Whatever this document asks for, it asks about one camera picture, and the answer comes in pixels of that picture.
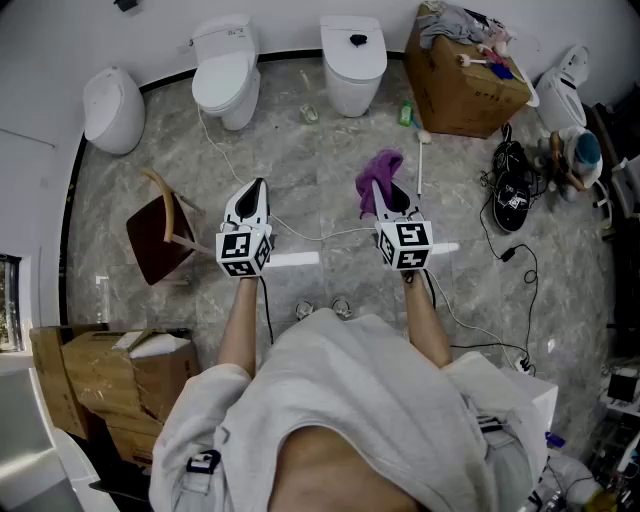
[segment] fiducial marker cube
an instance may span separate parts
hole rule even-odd
[[[216,234],[216,259],[229,277],[259,276],[272,249],[265,229]]]
[[[433,234],[429,221],[376,222],[378,248],[393,270],[427,268]]]

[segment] purple cloth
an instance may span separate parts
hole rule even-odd
[[[391,205],[391,178],[402,165],[402,155],[392,149],[383,149],[368,164],[364,171],[356,177],[356,190],[360,197],[360,218],[365,213],[375,215],[373,198],[373,180],[378,182],[382,197],[387,206]]]

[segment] black cable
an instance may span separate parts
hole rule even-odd
[[[551,467],[551,464],[549,464],[549,458],[547,458],[547,467],[551,470],[551,474],[553,475],[553,478],[556,479],[556,483],[558,484],[558,489],[560,489],[560,496],[562,496],[562,499],[564,500],[564,503],[565,503],[565,506],[566,506],[566,504],[567,504],[567,495],[562,490],[562,486],[560,485],[560,480],[558,480],[558,477],[556,476],[556,472]]]
[[[527,315],[527,335],[525,337],[524,340],[524,349],[522,349],[524,351],[524,353],[526,354],[526,358],[523,361],[523,368],[525,371],[527,371],[531,366],[529,365],[529,361],[531,359],[531,356],[529,355],[529,336],[531,334],[531,315],[533,313],[533,304],[536,301],[536,297],[538,296],[538,258],[536,257],[535,253],[531,250],[531,248],[527,245],[527,244],[518,244],[515,247],[511,247],[509,249],[507,249],[504,253],[502,253],[502,256],[498,256],[498,254],[496,253],[496,251],[493,248],[493,245],[491,244],[491,239],[489,238],[489,231],[487,230],[487,226],[485,226],[484,224],[484,220],[482,219],[482,213],[484,212],[485,208],[487,207],[487,205],[489,204],[489,202],[493,199],[493,194],[489,196],[489,199],[487,199],[487,201],[484,203],[484,205],[482,206],[482,209],[480,210],[480,224],[482,225],[482,229],[484,229],[484,234],[487,238],[487,243],[489,244],[489,249],[491,249],[491,253],[493,254],[493,256],[500,261],[503,262],[507,262],[509,261],[513,255],[516,253],[516,249],[519,249],[520,247],[524,247],[525,249],[527,249],[527,251],[529,251],[531,253],[531,256],[533,256],[533,260],[535,263],[535,268],[533,269],[529,269],[525,272],[524,274],[524,282],[527,284],[532,284],[535,283],[536,288],[535,291],[533,293],[533,298],[531,299],[531,304],[529,305],[529,314]]]
[[[267,283],[264,282],[264,278],[260,276],[262,282],[262,291],[264,292],[264,309],[267,313],[267,325],[269,326],[269,337],[271,338],[271,344],[273,345],[273,329],[271,329],[271,316],[269,315],[269,297],[267,296]]]
[[[549,458],[547,458],[547,467],[551,470],[551,474],[553,475],[553,478],[555,478],[556,483],[558,484],[558,488],[560,489],[560,494],[562,495],[562,499],[564,500],[565,506],[567,504],[567,497],[569,496],[569,491],[574,485],[576,485],[578,482],[584,482],[585,480],[595,480],[593,476],[585,476],[584,478],[578,478],[577,480],[574,480],[573,482],[571,482],[569,487],[567,487],[566,491],[563,491],[562,486],[560,485],[560,480],[558,480],[558,477],[556,476],[556,472],[553,470],[553,468],[551,467],[551,464],[549,463]]]
[[[433,309],[436,309],[436,292],[433,289],[433,284],[431,283],[431,277],[429,276],[429,272],[427,269],[423,269],[424,275],[427,278],[427,283],[429,284],[429,289],[431,290],[431,304],[433,305]]]
[[[476,345],[449,345],[453,348],[475,348],[475,347],[495,347],[497,345],[502,345],[504,347],[509,347],[509,348],[517,348],[518,350],[522,350],[525,354],[527,353],[527,351],[525,349],[523,349],[522,347],[519,347],[518,345],[509,345],[508,343],[478,343]]]
[[[524,340],[524,349],[527,352],[527,360],[525,364],[529,364],[529,335],[531,334],[531,313],[533,312],[533,304],[536,301],[536,297],[538,296],[538,258],[536,258],[535,253],[531,250],[531,248],[527,244],[518,244],[513,250],[515,251],[519,247],[524,247],[527,251],[531,253],[533,256],[533,261],[535,263],[535,269],[529,269],[524,273],[524,282],[527,284],[535,283],[536,288],[533,292],[533,298],[531,299],[531,304],[529,305],[529,314],[527,315],[527,336]]]
[[[569,496],[569,491],[574,485],[576,485],[578,482],[584,482],[585,480],[595,480],[595,479],[593,478],[593,476],[585,476],[584,478],[578,478],[577,480],[574,480],[573,482],[571,482],[571,485],[567,487],[567,490],[565,491],[565,496]]]

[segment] window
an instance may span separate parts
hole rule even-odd
[[[24,350],[18,314],[20,258],[0,254],[0,352]]]

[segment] white rod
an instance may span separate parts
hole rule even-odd
[[[422,195],[422,142],[420,142],[420,159],[418,160],[418,199]]]

